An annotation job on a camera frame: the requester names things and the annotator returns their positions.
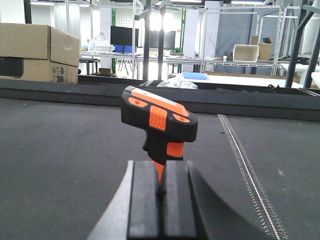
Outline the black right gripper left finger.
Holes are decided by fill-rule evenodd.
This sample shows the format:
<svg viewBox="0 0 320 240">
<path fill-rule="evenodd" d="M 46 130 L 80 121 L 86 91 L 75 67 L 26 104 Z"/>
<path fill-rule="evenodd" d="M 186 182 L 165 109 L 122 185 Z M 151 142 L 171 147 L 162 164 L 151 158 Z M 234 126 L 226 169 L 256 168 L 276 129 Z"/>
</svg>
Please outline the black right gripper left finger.
<svg viewBox="0 0 320 240">
<path fill-rule="evenodd" d="M 122 181 L 89 240 L 155 240 L 160 236 L 158 175 L 151 161 L 129 160 Z"/>
</svg>

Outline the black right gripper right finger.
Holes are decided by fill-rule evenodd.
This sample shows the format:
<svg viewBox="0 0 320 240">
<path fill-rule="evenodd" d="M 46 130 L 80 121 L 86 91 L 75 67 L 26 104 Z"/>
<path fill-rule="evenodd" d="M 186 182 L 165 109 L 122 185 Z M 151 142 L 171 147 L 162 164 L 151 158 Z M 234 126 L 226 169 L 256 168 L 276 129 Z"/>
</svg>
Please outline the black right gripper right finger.
<svg viewBox="0 0 320 240">
<path fill-rule="evenodd" d="M 223 201 L 190 162 L 168 160 L 161 188 L 164 240 L 271 239 Z"/>
</svg>

